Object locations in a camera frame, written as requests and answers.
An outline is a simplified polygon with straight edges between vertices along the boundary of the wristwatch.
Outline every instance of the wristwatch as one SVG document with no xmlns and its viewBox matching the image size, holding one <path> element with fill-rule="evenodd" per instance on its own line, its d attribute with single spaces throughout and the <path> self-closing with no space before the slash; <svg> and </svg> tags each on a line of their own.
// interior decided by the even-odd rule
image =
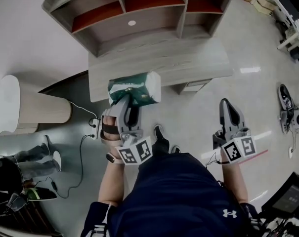
<svg viewBox="0 0 299 237">
<path fill-rule="evenodd" d="M 114 163 L 114 164 L 124 164 L 124 161 L 122 159 L 117 159 L 114 155 L 111 153 L 106 154 L 106 158 L 108 159 L 109 162 Z"/>
</svg>

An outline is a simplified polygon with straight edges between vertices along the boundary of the person's leg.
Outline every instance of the person's leg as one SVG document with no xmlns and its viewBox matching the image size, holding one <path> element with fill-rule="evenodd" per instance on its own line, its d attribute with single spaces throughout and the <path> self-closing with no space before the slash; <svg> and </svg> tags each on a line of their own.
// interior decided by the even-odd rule
<svg viewBox="0 0 299 237">
<path fill-rule="evenodd" d="M 18 164 L 24 181 L 30 180 L 34 177 L 48 176 L 54 172 L 59 171 L 59 165 L 55 160 L 50 160 L 45 163 L 38 162 L 20 162 Z"/>
<path fill-rule="evenodd" d="M 161 125 L 156 125 L 154 127 L 154 134 L 157 139 L 156 143 L 152 146 L 153 156 L 160 156 L 169 154 L 169 141 L 163 136 L 163 127 Z"/>
<path fill-rule="evenodd" d="M 14 155 L 17 162 L 38 161 L 49 155 L 48 147 L 43 143 L 41 146 L 36 146 L 28 151 L 21 151 Z"/>
</svg>

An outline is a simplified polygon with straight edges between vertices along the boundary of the power strip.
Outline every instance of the power strip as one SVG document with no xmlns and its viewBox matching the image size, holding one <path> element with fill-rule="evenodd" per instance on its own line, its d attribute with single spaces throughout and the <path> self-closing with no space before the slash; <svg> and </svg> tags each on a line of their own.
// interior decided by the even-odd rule
<svg viewBox="0 0 299 237">
<path fill-rule="evenodd" d="M 289 147 L 288 153 L 289 153 L 289 158 L 291 159 L 292 156 L 293 156 L 293 149 L 292 149 L 292 147 Z"/>
<path fill-rule="evenodd" d="M 92 131 L 91 131 L 91 134 L 94 135 L 92 140 L 96 140 L 98 138 L 99 127 L 100 127 L 100 120 L 94 118 L 92 122 Z"/>
</svg>

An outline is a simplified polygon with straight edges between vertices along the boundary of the white table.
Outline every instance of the white table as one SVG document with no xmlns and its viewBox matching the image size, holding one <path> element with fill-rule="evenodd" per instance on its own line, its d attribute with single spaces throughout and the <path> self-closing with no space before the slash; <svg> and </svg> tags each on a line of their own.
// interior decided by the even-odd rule
<svg viewBox="0 0 299 237">
<path fill-rule="evenodd" d="M 292 15 L 289 14 L 289 12 L 285 9 L 285 7 L 281 4 L 281 2 L 279 0 L 274 0 L 274 2 L 279 6 L 279 8 L 281 9 L 281 11 L 288 17 L 289 21 L 291 22 L 291 24 L 294 26 L 294 29 L 296 30 L 296 33 L 293 34 L 292 36 L 290 36 L 289 38 L 287 38 L 283 43 L 281 43 L 280 45 L 277 46 L 278 50 L 281 50 L 282 48 L 284 48 L 287 44 L 289 44 L 290 42 L 294 41 L 296 38 L 298 38 L 299 40 L 299 19 L 294 21 L 292 19 Z M 297 41 L 293 46 L 291 46 L 290 48 L 288 48 L 288 51 L 291 51 L 292 49 L 294 49 L 295 47 L 299 46 L 299 41 Z"/>
<path fill-rule="evenodd" d="M 70 116 L 68 100 L 28 91 L 14 76 L 0 81 L 0 135 L 34 133 L 39 123 L 65 123 Z"/>
</svg>

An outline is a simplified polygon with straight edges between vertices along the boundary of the under armour logo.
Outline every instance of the under armour logo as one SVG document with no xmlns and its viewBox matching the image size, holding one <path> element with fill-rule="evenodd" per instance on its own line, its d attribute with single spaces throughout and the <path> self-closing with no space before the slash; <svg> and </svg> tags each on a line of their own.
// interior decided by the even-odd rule
<svg viewBox="0 0 299 237">
<path fill-rule="evenodd" d="M 237 211 L 228 212 L 228 210 L 225 209 L 225 210 L 223 210 L 223 212 L 224 212 L 223 216 L 225 218 L 227 218 L 228 215 L 233 216 L 233 218 L 237 218 L 237 216 L 236 216 Z"/>
</svg>

